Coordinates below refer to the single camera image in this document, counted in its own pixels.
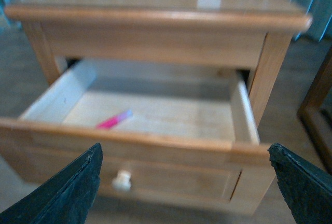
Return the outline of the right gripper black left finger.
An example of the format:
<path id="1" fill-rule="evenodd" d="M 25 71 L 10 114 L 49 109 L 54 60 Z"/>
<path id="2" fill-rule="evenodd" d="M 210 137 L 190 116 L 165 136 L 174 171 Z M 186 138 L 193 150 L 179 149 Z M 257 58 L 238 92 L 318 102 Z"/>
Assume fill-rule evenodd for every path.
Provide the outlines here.
<path id="1" fill-rule="evenodd" d="M 40 187 L 1 213 L 1 223 L 85 223 L 103 161 L 96 143 Z"/>

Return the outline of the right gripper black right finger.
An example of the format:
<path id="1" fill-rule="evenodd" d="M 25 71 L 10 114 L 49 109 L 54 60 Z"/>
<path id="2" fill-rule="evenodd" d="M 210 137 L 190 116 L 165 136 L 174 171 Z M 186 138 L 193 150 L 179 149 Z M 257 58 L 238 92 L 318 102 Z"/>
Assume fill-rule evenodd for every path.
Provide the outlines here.
<path id="1" fill-rule="evenodd" d="M 295 222 L 331 223 L 331 175 L 279 143 L 268 151 Z"/>

